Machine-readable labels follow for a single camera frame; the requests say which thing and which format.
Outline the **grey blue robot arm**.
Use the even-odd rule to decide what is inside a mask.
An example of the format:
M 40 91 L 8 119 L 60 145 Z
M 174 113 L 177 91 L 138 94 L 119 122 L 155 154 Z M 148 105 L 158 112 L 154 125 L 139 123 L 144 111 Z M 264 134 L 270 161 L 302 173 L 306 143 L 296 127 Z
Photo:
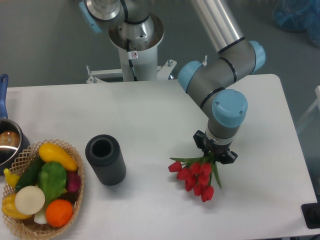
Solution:
M 219 58 L 209 65 L 197 60 L 187 63 L 177 80 L 208 118 L 205 132 L 193 137 L 197 147 L 212 153 L 215 161 L 231 164 L 237 154 L 230 145 L 248 109 L 245 96 L 231 85 L 260 69 L 266 54 L 258 42 L 246 40 L 224 0 L 191 4 Z M 158 45 L 164 27 L 151 13 L 148 0 L 82 0 L 79 8 L 94 32 L 108 31 L 125 82 L 159 78 Z

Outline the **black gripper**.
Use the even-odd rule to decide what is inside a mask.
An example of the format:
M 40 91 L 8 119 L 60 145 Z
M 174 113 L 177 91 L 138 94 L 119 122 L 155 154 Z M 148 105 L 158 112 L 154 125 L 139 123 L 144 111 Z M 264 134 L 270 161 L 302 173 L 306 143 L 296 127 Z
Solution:
M 212 153 L 214 160 L 222 165 L 234 163 L 238 155 L 230 150 L 233 138 L 223 139 L 207 133 L 210 133 L 210 131 L 206 130 L 206 132 L 202 132 L 197 130 L 193 135 L 197 148 L 201 149 L 204 155 Z

